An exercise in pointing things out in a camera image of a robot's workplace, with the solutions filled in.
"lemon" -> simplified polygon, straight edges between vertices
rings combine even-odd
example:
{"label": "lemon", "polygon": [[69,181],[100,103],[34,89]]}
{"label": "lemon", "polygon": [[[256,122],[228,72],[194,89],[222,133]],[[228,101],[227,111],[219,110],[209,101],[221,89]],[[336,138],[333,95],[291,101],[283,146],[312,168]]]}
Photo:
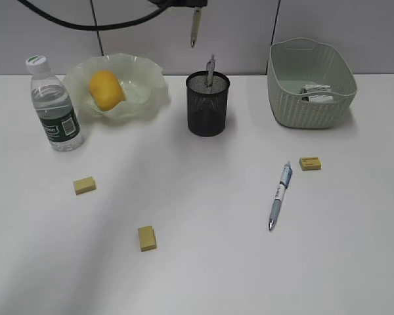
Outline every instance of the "lemon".
{"label": "lemon", "polygon": [[106,112],[125,100],[117,77],[108,70],[98,71],[89,82],[89,92],[100,110]]}

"eraser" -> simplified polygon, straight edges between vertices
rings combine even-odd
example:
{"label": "eraser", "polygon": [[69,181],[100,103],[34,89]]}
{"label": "eraser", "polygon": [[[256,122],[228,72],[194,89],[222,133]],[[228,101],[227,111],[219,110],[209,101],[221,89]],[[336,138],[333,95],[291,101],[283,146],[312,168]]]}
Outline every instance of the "eraser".
{"label": "eraser", "polygon": [[155,231],[151,225],[139,228],[140,250],[150,251],[156,248]]}
{"label": "eraser", "polygon": [[84,179],[79,179],[75,182],[74,184],[74,191],[76,195],[83,194],[85,192],[90,192],[91,190],[97,189],[97,186],[95,184],[95,180],[93,177],[87,177]]}
{"label": "eraser", "polygon": [[302,171],[316,171],[321,169],[321,162],[317,157],[301,157],[299,159]]}

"plastic basket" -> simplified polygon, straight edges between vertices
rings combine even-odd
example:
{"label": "plastic basket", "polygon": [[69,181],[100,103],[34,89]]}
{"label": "plastic basket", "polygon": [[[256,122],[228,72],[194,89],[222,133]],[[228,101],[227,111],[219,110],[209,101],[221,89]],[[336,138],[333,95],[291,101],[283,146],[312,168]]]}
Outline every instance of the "plastic basket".
{"label": "plastic basket", "polygon": [[[274,117],[291,128],[334,126],[357,92],[355,78],[340,53],[333,46],[302,37],[271,46],[267,80]],[[332,91],[301,94],[306,84],[329,85]],[[313,95],[331,95],[333,101],[303,100]]]}

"blue pen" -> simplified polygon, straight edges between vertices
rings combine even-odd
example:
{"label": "blue pen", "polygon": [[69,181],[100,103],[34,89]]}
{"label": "blue pen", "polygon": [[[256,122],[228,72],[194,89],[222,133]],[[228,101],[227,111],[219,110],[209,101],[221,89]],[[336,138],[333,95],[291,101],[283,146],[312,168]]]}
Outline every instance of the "blue pen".
{"label": "blue pen", "polygon": [[278,214],[282,207],[284,192],[288,188],[290,178],[292,177],[292,169],[290,168],[290,162],[285,164],[280,184],[278,185],[276,196],[274,197],[273,206],[271,207],[270,218],[269,218],[269,231],[271,232],[277,223]]}

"pen holder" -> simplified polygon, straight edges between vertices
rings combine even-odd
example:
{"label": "pen holder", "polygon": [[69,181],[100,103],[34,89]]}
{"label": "pen holder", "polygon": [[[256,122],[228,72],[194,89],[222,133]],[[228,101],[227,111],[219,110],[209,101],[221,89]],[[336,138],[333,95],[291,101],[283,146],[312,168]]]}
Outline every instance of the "pen holder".
{"label": "pen holder", "polygon": [[225,130],[229,79],[213,73],[213,84],[208,87],[207,71],[193,73],[186,80],[188,129],[201,137],[212,137]]}

